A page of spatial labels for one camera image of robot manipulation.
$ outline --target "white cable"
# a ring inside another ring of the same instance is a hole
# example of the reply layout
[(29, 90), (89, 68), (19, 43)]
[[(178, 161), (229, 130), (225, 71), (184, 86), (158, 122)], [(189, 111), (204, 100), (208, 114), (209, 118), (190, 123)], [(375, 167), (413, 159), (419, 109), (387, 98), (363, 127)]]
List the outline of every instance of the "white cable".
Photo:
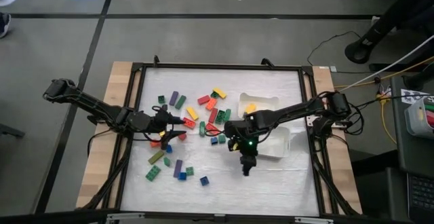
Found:
[(365, 80), (367, 80), (367, 79), (369, 79), (369, 78), (371, 78), (371, 77), (374, 77), (374, 76), (378, 75), (379, 73), (381, 73), (381, 72), (383, 72), (383, 71), (386, 71), (388, 68), (394, 66), (395, 64), (397, 64), (397, 63), (401, 62), (402, 60), (406, 59), (408, 56), (412, 55), (415, 51), (417, 51), (417, 50), (418, 50), (419, 48), (421, 48), (423, 45), (427, 44), (427, 42), (429, 42), (432, 38), (434, 38), (434, 35), (432, 35), (430, 38), (428, 38), (427, 40), (425, 40), (424, 42), (422, 42), (422, 44), (420, 44), (419, 46), (417, 46), (417, 48), (413, 49), (411, 52), (409, 52), (408, 54), (406, 54), (404, 57), (402, 57), (402, 58), (400, 58), (399, 60), (395, 61), (393, 64), (391, 64), (391, 65), (389, 65), (388, 67), (382, 69), (381, 71), (377, 71), (377, 72), (375, 72), (374, 74), (372, 74), (372, 75), (370, 75), (370, 76), (368, 76), (368, 77), (365, 77), (365, 78), (361, 79), (360, 81), (355, 82), (355, 83), (353, 83), (353, 84), (347, 86), (346, 88), (341, 89), (339, 92), (345, 91), (345, 90), (347, 90), (348, 88), (351, 88), (351, 87), (353, 87), (353, 86), (355, 86), (355, 85), (357, 85), (357, 84), (359, 84), (359, 83), (361, 83), (361, 82), (363, 82), (363, 81), (365, 81)]

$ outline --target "purple lego brick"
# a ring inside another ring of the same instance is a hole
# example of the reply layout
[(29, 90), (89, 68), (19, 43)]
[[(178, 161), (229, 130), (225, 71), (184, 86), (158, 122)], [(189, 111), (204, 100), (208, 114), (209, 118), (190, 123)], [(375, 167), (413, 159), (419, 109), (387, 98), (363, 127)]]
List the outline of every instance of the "purple lego brick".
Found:
[(174, 93), (172, 93), (172, 97), (170, 98), (169, 105), (171, 106), (175, 105), (176, 99), (178, 98), (178, 94), (179, 93), (177, 91), (174, 91)]
[(179, 172), (181, 172), (181, 167), (182, 167), (182, 160), (176, 160), (174, 177), (176, 178), (179, 177)]

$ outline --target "green lego brick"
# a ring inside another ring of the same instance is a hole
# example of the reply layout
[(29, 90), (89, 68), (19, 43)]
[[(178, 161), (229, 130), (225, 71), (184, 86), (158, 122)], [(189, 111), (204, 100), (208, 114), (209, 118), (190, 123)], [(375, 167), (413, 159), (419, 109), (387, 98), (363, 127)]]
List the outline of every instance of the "green lego brick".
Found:
[(187, 99), (187, 97), (184, 96), (184, 95), (182, 95), (182, 96), (179, 98), (178, 102), (176, 103), (175, 108), (177, 108), (177, 109), (181, 109), (181, 107), (182, 107), (182, 105), (184, 104), (184, 102), (185, 102), (186, 99)]
[(199, 135), (202, 136), (202, 137), (205, 136), (205, 122), (201, 122), (200, 123)]
[(164, 157), (163, 160), (164, 160), (164, 164), (165, 164), (167, 167), (169, 167), (169, 166), (170, 166), (170, 160), (169, 160), (169, 158), (168, 158), (168, 157)]
[(219, 95), (218, 95), (217, 92), (212, 92), (211, 95), (210, 95), (210, 97), (212, 97), (212, 98), (218, 98)]
[(218, 142), (219, 143), (225, 143), (226, 137), (223, 134), (218, 135)]
[(224, 111), (219, 110), (217, 113), (216, 124), (223, 123), (223, 119), (224, 119)]
[(231, 109), (227, 109), (226, 112), (224, 112), (223, 122), (229, 121), (231, 118)]
[(185, 168), (185, 171), (187, 172), (187, 176), (193, 176), (195, 174), (192, 166)]
[(154, 164), (159, 158), (161, 158), (164, 155), (164, 151), (160, 150), (158, 152), (155, 153), (155, 155), (153, 157), (150, 157), (148, 162), (150, 164)]
[(160, 173), (161, 169), (158, 166), (153, 166), (151, 170), (149, 170), (148, 174), (146, 174), (146, 179), (150, 181), (154, 181), (154, 178)]
[(158, 103), (160, 105), (163, 105), (165, 103), (164, 95), (158, 96)]

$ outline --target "red lego brick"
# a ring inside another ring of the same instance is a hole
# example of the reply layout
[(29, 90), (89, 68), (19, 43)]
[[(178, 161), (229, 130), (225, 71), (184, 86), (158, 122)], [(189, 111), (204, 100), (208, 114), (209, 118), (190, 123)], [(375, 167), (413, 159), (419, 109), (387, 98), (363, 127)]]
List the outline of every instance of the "red lego brick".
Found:
[(184, 141), (187, 138), (187, 133), (179, 135), (178, 138)]
[(184, 117), (184, 121), (185, 121), (184, 126), (190, 128), (190, 129), (194, 129), (195, 128), (196, 122), (192, 121), (191, 119), (187, 119), (185, 117)]
[(219, 133), (218, 128), (215, 127), (215, 126), (214, 126), (213, 124), (211, 124), (211, 123), (206, 124), (205, 129), (206, 129), (207, 131), (208, 131), (208, 130), (213, 130), (212, 132), (209, 132), (209, 134), (211, 134), (211, 135), (215, 135), (215, 134), (218, 134), (218, 133)]
[(208, 104), (206, 105), (207, 110), (212, 110), (214, 106), (216, 106), (217, 100), (215, 98), (211, 98), (210, 101), (208, 101)]
[(214, 120), (216, 119), (217, 111), (218, 111), (218, 109), (216, 109), (216, 108), (213, 108), (211, 110), (210, 119), (208, 120), (210, 123), (214, 123)]
[(203, 105), (204, 103), (208, 102), (210, 100), (210, 96), (203, 96), (199, 99), (197, 99), (197, 102), (199, 103), (199, 105)]

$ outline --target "wooden board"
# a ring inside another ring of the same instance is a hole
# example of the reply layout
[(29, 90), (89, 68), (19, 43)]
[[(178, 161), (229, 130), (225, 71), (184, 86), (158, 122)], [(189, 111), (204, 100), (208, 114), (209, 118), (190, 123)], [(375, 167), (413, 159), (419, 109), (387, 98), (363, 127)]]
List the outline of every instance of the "wooden board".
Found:
[[(110, 105), (123, 105), (128, 81), (130, 78), (131, 67), (132, 62), (113, 63), (104, 102), (107, 102)], [(323, 91), (333, 91), (330, 70), (313, 67), (313, 72), (317, 93)], [(139, 78), (139, 75), (140, 72), (137, 72), (135, 80)], [(306, 82), (308, 98), (310, 98), (311, 95), (309, 81), (306, 78), (304, 80)], [(133, 107), (134, 101), (136, 99), (138, 82), (135, 82), (134, 85), (130, 107)], [(96, 127), (95, 133), (102, 132), (107, 129), (108, 128), (105, 125), (98, 125)], [(333, 133), (344, 138), (344, 133), (340, 130), (334, 130)], [(94, 139), (77, 199), (77, 207), (87, 204), (91, 200), (92, 196), (105, 182), (109, 173), (115, 140), (116, 135), (114, 133), (103, 134), (102, 136)], [(339, 189), (344, 198), (350, 203), (350, 205), (357, 212), (361, 213), (359, 196), (355, 185), (355, 179), (353, 176), (353, 170), (351, 168), (351, 161), (347, 146), (337, 138), (329, 138), (327, 149), (330, 158), (330, 167), (332, 169), (332, 177), (336, 187)], [(112, 188), (109, 207), (114, 206), (118, 184), (118, 180), (113, 184), (114, 187)], [(327, 187), (324, 184), (321, 184), (321, 187), (323, 189), (326, 212), (331, 213)]]

